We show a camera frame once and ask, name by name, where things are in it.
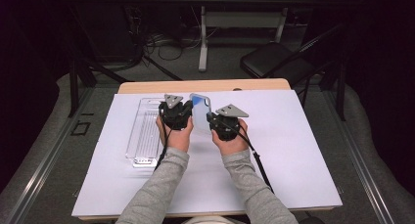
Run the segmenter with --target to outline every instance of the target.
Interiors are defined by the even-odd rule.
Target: desk in background
[[[270,27],[277,28],[275,41],[280,42],[287,16],[287,8],[279,12],[209,12],[202,6],[201,12],[201,57],[199,71],[207,70],[208,41],[207,26],[213,27]]]
[[[136,82],[122,84],[115,95],[73,216],[82,220],[116,219],[147,181],[150,174],[140,174],[124,154],[140,99],[163,93],[178,93],[185,99],[190,93],[201,93],[210,97],[213,110],[230,102],[248,112],[251,141],[277,197],[288,208],[330,209],[342,205],[300,101],[286,80]],[[211,136],[194,130],[189,155],[188,169],[167,216],[244,213]]]

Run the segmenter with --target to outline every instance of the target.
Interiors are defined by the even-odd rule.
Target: table
[[[116,219],[147,181],[148,176],[139,174],[137,168],[134,170],[124,157],[129,138],[125,128],[132,127],[141,98],[155,96],[155,93],[162,96],[165,92],[182,96],[200,93],[210,97],[213,110],[224,102],[232,101],[248,111],[250,117],[246,118],[246,122],[250,126],[251,141],[261,155],[274,191],[288,208],[331,209],[342,205],[300,101],[286,80],[129,82],[122,84],[115,95],[72,216],[88,221]],[[265,112],[256,112],[254,109],[261,107],[262,100],[272,106],[265,107]],[[281,123],[273,123],[274,127],[270,130],[261,129],[261,125],[276,116]],[[206,135],[192,133],[189,166],[167,216],[244,212],[239,195],[223,168],[220,153],[210,140]]]
[[[280,42],[288,8],[279,12],[201,12],[201,56],[199,71],[207,70],[208,41],[207,26],[215,27],[270,27],[277,28],[275,42]]]

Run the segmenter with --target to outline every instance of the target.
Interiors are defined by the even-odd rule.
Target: gray sleeve
[[[243,198],[251,223],[298,223],[295,216],[254,172],[250,150],[223,157],[222,160]]]
[[[159,168],[137,192],[116,223],[162,223],[188,162],[188,154],[167,148]]]

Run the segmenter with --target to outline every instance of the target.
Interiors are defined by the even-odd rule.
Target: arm
[[[245,129],[240,129],[240,133],[247,137],[248,125],[242,119],[239,119],[239,123]],[[295,216],[256,175],[249,146],[240,136],[224,142],[212,130],[212,141],[220,149],[223,163],[243,198],[247,215],[253,224],[298,223]]]
[[[169,147],[159,168],[137,192],[116,223],[162,223],[189,155]]]
[[[159,117],[156,124],[159,128],[161,141],[165,145]],[[165,125],[168,147],[164,159],[152,177],[137,192],[116,223],[162,223],[189,162],[187,151],[192,129],[191,117],[188,119],[187,127],[183,130],[171,130]]]

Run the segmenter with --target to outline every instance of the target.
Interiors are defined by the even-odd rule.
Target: person's left hand
[[[164,132],[162,130],[160,116],[157,117],[156,125],[159,128],[161,142],[163,145],[165,145]],[[164,127],[166,134],[169,135],[167,139],[167,145],[187,153],[190,145],[190,133],[193,130],[192,116],[190,116],[187,120],[187,127],[182,130],[171,130],[167,125],[164,125]]]

